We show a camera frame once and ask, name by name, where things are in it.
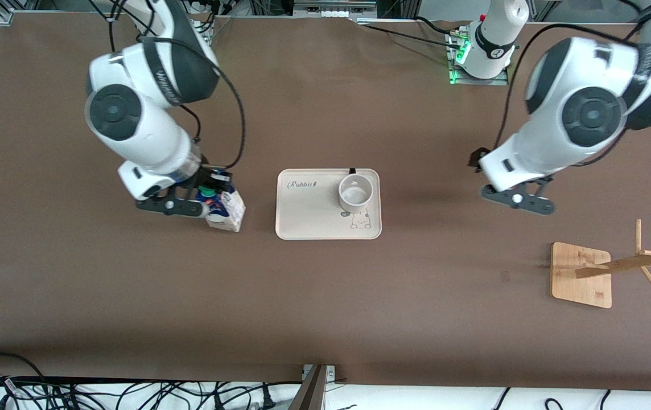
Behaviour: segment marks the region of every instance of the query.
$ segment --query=beige tray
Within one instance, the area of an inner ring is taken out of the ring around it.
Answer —
[[[373,184],[365,212],[350,214],[338,202],[343,169],[286,169],[278,176],[275,231],[281,239],[375,239],[381,234],[381,189],[373,169],[356,169]]]

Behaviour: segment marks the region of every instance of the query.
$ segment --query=table surface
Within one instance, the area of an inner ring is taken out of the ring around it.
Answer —
[[[117,23],[120,46],[134,34]],[[570,34],[542,36],[525,67]],[[58,376],[277,380],[322,362],[352,383],[651,389],[642,273],[615,275],[611,309],[549,293],[554,241],[624,257],[642,218],[651,249],[651,129],[561,172],[546,192],[555,215],[513,212],[479,198],[484,176],[466,166],[492,143],[506,87],[450,85],[442,47],[348,20],[236,19],[215,39],[248,119],[234,170],[248,210],[228,233],[133,206],[121,159],[83,116],[107,37],[98,16],[73,13],[0,28],[0,350]],[[528,118],[528,73],[507,132]],[[233,158],[229,90],[190,107],[208,158]],[[279,172],[341,167],[380,174],[382,235],[279,239]],[[0,360],[0,372],[29,370]]]

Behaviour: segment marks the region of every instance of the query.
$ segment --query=metal frame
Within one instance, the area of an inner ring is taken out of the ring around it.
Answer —
[[[300,385],[300,389],[298,389],[287,410],[322,410],[328,377],[328,366],[312,366],[307,371],[305,381]]]
[[[402,18],[415,18],[422,8],[422,0],[404,0],[401,7]]]
[[[546,20],[547,16],[553,11],[556,7],[562,3],[563,0],[546,0],[546,5],[541,8],[541,10],[538,9],[538,5],[536,4],[535,0],[529,0],[528,1],[528,8],[530,8],[530,20],[531,21],[537,21],[541,22]]]

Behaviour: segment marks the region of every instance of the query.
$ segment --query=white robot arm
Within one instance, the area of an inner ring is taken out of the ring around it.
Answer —
[[[651,126],[651,0],[642,1],[636,46],[573,37],[544,54],[526,89],[531,119],[479,159],[491,182],[483,197],[552,213],[546,198],[528,201],[526,182],[544,185],[555,172],[610,149],[625,129]]]
[[[525,0],[492,0],[484,19],[468,25],[468,41],[456,62],[476,78],[494,78],[510,64],[515,39],[528,21]]]
[[[121,52],[101,55],[89,66],[85,106],[90,129],[126,160],[118,175],[140,202],[200,170],[200,149],[166,109],[209,98],[220,74],[214,53],[177,0],[149,2],[164,27],[157,37],[191,50],[143,37]]]

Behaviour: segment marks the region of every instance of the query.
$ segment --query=green cap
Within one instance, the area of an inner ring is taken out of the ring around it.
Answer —
[[[217,194],[213,189],[207,187],[199,187],[199,192],[204,196],[214,196]]]

